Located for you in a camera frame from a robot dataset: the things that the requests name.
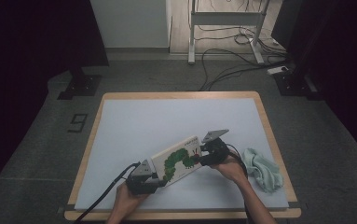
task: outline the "book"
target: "book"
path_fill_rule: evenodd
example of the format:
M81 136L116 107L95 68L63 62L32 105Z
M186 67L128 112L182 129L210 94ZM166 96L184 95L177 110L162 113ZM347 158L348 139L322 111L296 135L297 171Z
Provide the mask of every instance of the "book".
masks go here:
M169 147L151 157L160 180L167 182L166 187L201 167L196 158L201 156L199 139L196 136Z

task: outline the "wooden table edge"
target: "wooden table edge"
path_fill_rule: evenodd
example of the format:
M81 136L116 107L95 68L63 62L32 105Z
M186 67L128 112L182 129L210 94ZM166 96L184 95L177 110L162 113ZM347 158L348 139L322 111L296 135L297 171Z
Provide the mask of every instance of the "wooden table edge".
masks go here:
M70 198L68 200L68 205L73 205L76 204L76 200L78 197L79 193L79 188L82 185L83 178L86 173L86 168L88 167L88 161L89 161L89 154L91 152L92 145L94 143L94 138L97 133L98 126L100 124L102 112L103 112L103 103L105 100L140 100L140 99L229 99L229 98L253 98L256 104L256 108L259 113L259 117L262 121L263 127L265 129L266 136L268 138L268 143L271 148L271 153L274 157L275 162L280 166L280 172L284 178L284 185L283 188L286 193L286 197L288 202L294 202L297 203L297 198L295 196L295 191L293 189L291 180L289 178L288 172L286 170L285 164L283 163L283 159L280 153L280 150L277 145L277 141L274 137L274 133L271 130L271 126L268 122L268 116L266 114L266 110L263 107L260 95L256 91L170 91L170 92L108 92L106 93L102 101L100 102L99 109L97 111L96 118L93 123L93 127L91 129L90 135L89 135L89 140L84 152L84 155L82 157L82 161L80 163L78 173L76 175L76 181L73 185L73 189L70 194ZM206 215L202 218L222 218L222 217L214 217L213 214L225 214L226 212L201 212L201 213L190 213L192 214L194 219L200 219L203 215ZM238 218L243 218L246 217L244 212L228 212L230 215L234 214L234 217ZM67 220L75 220L77 217L79 217L81 212L77 212L75 210L66 210L64 212L64 216ZM175 217L173 214L183 214L180 212L174 212L174 213L163 213L163 212L157 212L157 213L144 213L144 212L134 212L132 213L129 217L127 217L127 220L148 220L147 216L150 216L149 214L152 214L152 216L155 216L154 218L156 219L163 219L163 218L158 218L158 217L167 217L166 214L169 214L169 216ZM108 217L109 213L108 212L101 212L101 213L89 213L87 216L84 218L84 220L106 220ZM301 209L300 208L288 208L283 211L272 211L271 215L274 217L300 217L301 215Z

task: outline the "metal frame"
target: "metal frame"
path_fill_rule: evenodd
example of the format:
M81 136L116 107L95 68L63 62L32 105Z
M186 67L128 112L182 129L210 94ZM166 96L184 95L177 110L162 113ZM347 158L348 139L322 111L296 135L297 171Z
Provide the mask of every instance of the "metal frame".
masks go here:
M263 64L265 61L260 53L258 45L259 35L265 21L269 0L263 5L260 12L196 12L196 0L192 0L192 11L190 18L190 39L188 63L195 63L195 26L196 25L246 25L256 26L254 38L250 38L251 49L257 63Z

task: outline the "white cloth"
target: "white cloth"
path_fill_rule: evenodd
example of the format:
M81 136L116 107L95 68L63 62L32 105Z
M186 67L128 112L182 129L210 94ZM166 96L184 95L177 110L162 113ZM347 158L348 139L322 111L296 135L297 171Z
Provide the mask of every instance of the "white cloth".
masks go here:
M253 175L256 182L265 192L273 192L282 187L283 177L280 167L253 148L247 148L242 154L248 175Z

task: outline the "hand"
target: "hand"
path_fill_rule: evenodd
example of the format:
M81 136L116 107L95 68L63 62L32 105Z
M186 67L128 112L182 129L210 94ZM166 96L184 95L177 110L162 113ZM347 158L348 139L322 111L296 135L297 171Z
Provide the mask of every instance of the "hand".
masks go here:
M229 180L232 180L236 184L238 183L238 181L247 179L239 162L231 156L227 156L227 158L222 163L211 165L210 167L218 170L224 177Z
M126 184L123 182L117 187L114 208L107 220L107 224L119 223L124 217L133 212L149 194L133 195Z

